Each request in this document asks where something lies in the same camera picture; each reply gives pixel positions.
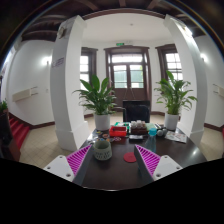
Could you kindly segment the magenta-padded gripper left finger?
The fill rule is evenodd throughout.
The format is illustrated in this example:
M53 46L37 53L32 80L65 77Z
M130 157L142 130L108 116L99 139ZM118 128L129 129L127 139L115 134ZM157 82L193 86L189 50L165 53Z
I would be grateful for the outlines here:
M81 186L92 155L93 147L87 145L68 156L57 156L44 170Z

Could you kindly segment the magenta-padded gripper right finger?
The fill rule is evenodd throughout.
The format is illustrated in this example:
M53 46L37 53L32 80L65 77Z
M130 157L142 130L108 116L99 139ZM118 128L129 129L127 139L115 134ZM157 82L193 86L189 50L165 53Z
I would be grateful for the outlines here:
M182 167L168 155L159 156L140 145L134 147L134 155L145 182L160 180L182 169Z

